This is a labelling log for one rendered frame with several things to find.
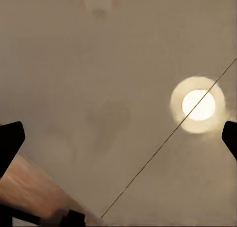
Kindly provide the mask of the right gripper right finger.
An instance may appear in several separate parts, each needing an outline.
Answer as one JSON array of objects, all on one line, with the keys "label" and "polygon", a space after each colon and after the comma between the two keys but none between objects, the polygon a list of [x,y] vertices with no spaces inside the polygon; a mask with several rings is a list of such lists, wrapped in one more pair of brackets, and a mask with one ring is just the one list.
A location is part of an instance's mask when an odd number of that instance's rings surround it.
[{"label": "right gripper right finger", "polygon": [[237,160],[237,123],[231,121],[225,123],[222,140]]}]

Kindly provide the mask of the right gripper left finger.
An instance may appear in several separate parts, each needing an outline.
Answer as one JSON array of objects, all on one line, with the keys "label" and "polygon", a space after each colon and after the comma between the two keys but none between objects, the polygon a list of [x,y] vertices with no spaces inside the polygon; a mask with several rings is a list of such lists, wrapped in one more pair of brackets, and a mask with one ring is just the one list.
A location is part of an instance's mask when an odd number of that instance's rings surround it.
[{"label": "right gripper left finger", "polygon": [[0,127],[0,180],[25,140],[20,121]]}]

